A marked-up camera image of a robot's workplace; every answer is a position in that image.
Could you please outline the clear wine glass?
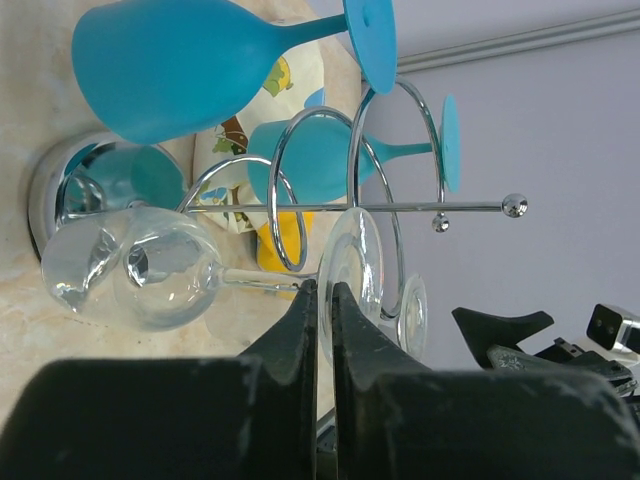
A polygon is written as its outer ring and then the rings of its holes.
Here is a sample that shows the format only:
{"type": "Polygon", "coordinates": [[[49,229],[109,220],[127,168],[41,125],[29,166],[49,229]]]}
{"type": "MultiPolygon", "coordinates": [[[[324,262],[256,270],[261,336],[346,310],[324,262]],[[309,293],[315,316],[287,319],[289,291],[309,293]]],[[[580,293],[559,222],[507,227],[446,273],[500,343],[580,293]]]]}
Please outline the clear wine glass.
{"type": "Polygon", "coordinates": [[[381,318],[378,327],[405,353],[421,361],[427,346],[428,306],[424,280],[412,275],[403,289],[400,312],[381,318]]]}
{"type": "MultiPolygon", "coordinates": [[[[227,267],[202,224],[155,207],[90,215],[59,228],[41,254],[41,273],[49,294],[72,312],[98,324],[150,332],[193,322],[226,287],[295,293],[309,278],[227,267]]],[[[351,289],[368,320],[381,314],[381,240],[366,210],[340,215],[311,278],[321,346],[330,358],[337,284],[351,289]]]]}

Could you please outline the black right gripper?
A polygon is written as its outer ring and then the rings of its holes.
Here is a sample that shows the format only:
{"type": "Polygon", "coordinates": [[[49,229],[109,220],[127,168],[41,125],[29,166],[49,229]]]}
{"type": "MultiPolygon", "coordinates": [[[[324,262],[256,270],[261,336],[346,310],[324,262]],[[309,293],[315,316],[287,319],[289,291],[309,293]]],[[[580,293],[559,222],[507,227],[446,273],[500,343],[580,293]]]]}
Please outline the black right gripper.
{"type": "Polygon", "coordinates": [[[597,373],[621,396],[632,396],[639,382],[632,371],[618,360],[605,358],[594,350],[585,350],[562,337],[536,353],[521,352],[518,344],[554,324],[544,311],[503,317],[457,307],[451,312],[466,345],[474,358],[487,358],[494,369],[550,370],[582,368],[597,373]]]}

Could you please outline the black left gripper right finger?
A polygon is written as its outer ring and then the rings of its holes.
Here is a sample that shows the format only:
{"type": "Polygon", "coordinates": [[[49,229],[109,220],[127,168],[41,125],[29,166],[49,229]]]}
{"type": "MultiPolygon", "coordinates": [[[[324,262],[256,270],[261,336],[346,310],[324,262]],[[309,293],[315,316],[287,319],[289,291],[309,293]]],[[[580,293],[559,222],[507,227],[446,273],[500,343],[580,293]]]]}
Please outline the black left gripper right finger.
{"type": "Polygon", "coordinates": [[[341,479],[635,479],[639,428],[600,375],[574,367],[434,371],[333,292],[341,479]]]}

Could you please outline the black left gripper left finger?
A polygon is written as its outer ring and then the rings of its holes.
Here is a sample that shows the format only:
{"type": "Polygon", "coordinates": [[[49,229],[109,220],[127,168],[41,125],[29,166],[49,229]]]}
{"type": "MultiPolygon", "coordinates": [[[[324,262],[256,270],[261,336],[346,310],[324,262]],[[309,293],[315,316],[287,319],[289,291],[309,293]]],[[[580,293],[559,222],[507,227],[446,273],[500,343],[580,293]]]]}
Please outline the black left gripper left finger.
{"type": "Polygon", "coordinates": [[[317,285],[234,357],[60,360],[1,434],[5,479],[311,479],[317,285]]]}

